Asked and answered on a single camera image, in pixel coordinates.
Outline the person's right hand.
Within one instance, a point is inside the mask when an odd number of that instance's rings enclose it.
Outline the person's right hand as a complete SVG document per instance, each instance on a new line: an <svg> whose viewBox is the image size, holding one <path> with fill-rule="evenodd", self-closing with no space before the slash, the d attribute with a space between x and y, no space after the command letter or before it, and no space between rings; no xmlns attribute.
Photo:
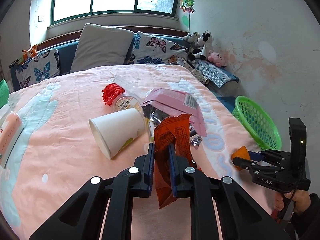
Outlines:
<svg viewBox="0 0 320 240"><path fill-rule="evenodd" d="M286 194L279 192L275 193L274 209L281 211L284 207L284 199L289 199L295 202L294 213L300 215L306 211L311 205L311 199L308 191L296 190Z"/></svg>

